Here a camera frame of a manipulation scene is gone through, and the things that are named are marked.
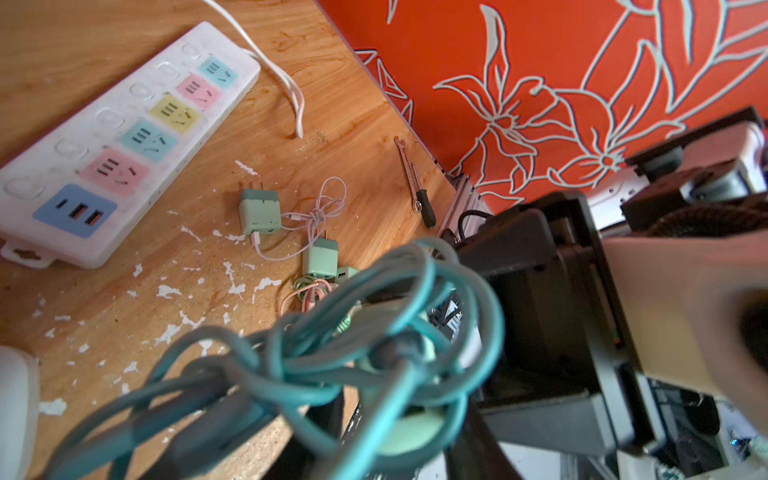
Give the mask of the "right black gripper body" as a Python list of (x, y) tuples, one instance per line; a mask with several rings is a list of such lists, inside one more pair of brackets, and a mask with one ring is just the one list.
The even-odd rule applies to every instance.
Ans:
[(665, 444), (582, 193), (493, 216), (456, 251), (503, 311), (502, 354), (475, 400), (499, 441), (585, 456)]

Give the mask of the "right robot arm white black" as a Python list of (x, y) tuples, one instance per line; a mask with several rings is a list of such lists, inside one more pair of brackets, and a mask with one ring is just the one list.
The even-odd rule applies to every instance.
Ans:
[(453, 213), (506, 322), (476, 409), (502, 442), (600, 457), (673, 435), (664, 390), (767, 430), (767, 141), (747, 108), (632, 158), (607, 186)]

